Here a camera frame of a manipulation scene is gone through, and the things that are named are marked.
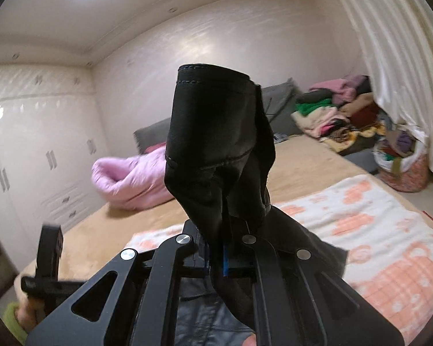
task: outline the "hand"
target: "hand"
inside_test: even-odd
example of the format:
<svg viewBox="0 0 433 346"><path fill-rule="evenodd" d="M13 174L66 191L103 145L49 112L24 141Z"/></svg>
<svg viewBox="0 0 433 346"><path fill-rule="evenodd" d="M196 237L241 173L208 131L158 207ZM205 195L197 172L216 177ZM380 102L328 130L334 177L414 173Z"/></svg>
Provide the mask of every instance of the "hand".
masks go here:
<svg viewBox="0 0 433 346"><path fill-rule="evenodd" d="M43 310L43 308L43 300L26 298L25 302L21 303L15 312L15 317L19 326L29 333L38 324L37 311Z"/></svg>
<svg viewBox="0 0 433 346"><path fill-rule="evenodd" d="M242 346L257 346L257 339L255 338L255 335L252 334L249 338L247 338Z"/></svg>

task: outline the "ceiling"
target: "ceiling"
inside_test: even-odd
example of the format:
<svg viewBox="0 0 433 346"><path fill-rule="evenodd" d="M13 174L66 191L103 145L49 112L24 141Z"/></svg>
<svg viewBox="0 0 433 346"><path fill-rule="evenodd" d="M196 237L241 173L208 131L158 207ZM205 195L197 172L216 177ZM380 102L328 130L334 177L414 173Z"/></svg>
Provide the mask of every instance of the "ceiling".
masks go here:
<svg viewBox="0 0 433 346"><path fill-rule="evenodd" d="M5 0L0 63L91 66L178 14L218 0Z"/></svg>

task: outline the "beige mattress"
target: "beige mattress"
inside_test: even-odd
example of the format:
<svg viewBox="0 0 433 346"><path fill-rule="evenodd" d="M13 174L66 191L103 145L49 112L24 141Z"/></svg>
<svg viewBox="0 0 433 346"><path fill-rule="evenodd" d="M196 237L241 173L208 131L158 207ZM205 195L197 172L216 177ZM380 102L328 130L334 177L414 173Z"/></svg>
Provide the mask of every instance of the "beige mattress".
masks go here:
<svg viewBox="0 0 433 346"><path fill-rule="evenodd" d="M276 156L268 177L273 203L309 195L342 179L365 173L307 136L292 137L277 144ZM375 178L372 180L395 196L407 209L421 213L384 183ZM433 228L433 221L425 214L421 215ZM186 214L177 201L143 212L111 209L106 204L64 235L59 278L88 279L117 255L134 233L165 228L186 219ZM25 296L20 288L22 274L35 274L35 262L26 267L15 280L15 290L20 301Z"/></svg>

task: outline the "green sleeve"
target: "green sleeve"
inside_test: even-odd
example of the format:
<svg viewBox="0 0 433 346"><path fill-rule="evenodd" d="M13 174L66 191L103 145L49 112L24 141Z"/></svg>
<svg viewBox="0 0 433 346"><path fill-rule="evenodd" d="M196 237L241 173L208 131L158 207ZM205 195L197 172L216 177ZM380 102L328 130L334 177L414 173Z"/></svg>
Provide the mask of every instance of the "green sleeve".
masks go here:
<svg viewBox="0 0 433 346"><path fill-rule="evenodd" d="M15 311L19 308L19 303L10 303L3 314L3 323L16 339L24 345L27 338L27 333L20 327L16 320Z"/></svg>

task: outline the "pink comforter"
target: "pink comforter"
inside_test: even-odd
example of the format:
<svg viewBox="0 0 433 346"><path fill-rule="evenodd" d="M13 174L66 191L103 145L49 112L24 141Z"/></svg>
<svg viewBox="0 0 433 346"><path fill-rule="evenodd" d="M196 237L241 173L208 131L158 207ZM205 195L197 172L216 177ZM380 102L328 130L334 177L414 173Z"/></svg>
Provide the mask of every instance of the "pink comforter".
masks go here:
<svg viewBox="0 0 433 346"><path fill-rule="evenodd" d="M314 91L316 89L330 89L334 93L332 97L332 103L334 105L345 102L350 103L356 98L356 90L352 89L345 79L327 80L325 82L316 83L313 84L309 90Z"/></svg>
<svg viewBox="0 0 433 346"><path fill-rule="evenodd" d="M117 208L144 210L173 199L164 183L164 146L128 159L99 159L91 171L98 192Z"/></svg>

